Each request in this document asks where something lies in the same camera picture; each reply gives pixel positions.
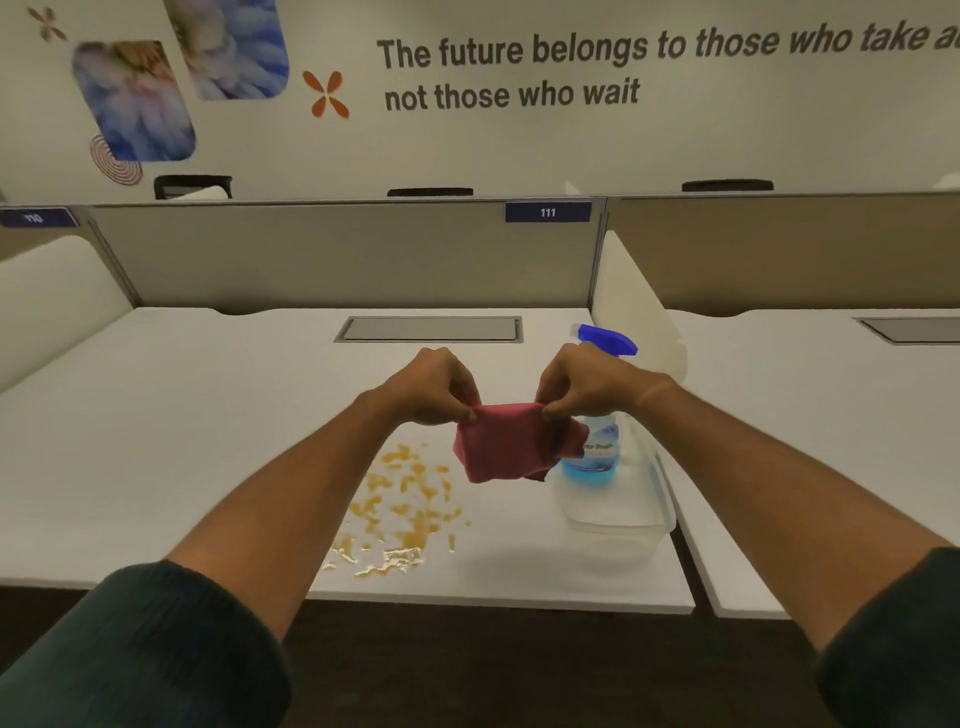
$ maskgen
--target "rolled-up sleeve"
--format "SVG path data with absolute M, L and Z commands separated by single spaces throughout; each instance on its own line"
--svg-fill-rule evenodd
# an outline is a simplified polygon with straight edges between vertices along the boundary
M 937 548 L 866 604 L 820 659 L 849 728 L 960 726 L 960 550 Z
M 0 725 L 273 728 L 290 699 L 264 624 L 161 561 L 109 576 L 0 676 Z

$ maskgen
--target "forearm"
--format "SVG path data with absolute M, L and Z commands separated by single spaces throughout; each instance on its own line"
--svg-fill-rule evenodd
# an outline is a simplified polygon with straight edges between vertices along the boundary
M 233 593 L 282 639 L 398 422 L 381 390 L 360 395 L 224 498 L 168 559 Z
M 817 647 L 932 548 L 948 545 L 837 471 L 680 386 L 643 381 L 636 391 L 630 414 L 680 463 Z

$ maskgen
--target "blue spray nozzle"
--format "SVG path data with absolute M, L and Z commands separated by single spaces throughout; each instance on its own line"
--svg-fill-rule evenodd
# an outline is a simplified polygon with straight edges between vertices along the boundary
M 609 328 L 577 324 L 573 327 L 572 333 L 581 341 L 589 341 L 597 349 L 611 356 L 633 356 L 638 351 L 636 344 L 629 338 Z

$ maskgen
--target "white tabletop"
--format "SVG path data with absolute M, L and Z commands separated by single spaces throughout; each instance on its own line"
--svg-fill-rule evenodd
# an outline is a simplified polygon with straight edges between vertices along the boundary
M 388 312 L 229 317 L 140 308 L 0 395 L 0 581 L 86 587 L 161 558 L 245 477 L 413 357 L 415 344 L 333 343 L 348 315 L 372 313 Z M 529 401 L 571 324 L 589 321 L 585 309 L 484 313 L 521 315 L 524 334 L 522 344 L 450 345 L 488 403 Z M 588 573 L 567 558 L 548 486 L 469 484 L 452 453 L 454 434 L 453 425 L 397 431 L 372 468 L 384 479 L 361 484 L 359 515 L 348 514 L 341 530 L 337 546 L 348 549 L 330 552 L 311 596 L 692 609 L 669 538 L 645 563 Z M 419 566 L 376 571 L 386 549 L 424 533 Z
M 857 316 L 955 310 L 671 311 L 695 394 L 832 466 L 960 543 L 960 347 L 894 346 Z M 716 613 L 784 618 L 743 552 L 670 457 L 677 515 Z

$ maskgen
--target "folded cloth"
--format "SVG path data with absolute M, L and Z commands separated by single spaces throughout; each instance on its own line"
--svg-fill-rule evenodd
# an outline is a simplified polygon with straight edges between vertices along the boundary
M 471 483 L 543 480 L 562 458 L 581 457 L 589 428 L 566 418 L 545 422 L 542 404 L 481 404 L 477 419 L 457 425 L 453 451 Z

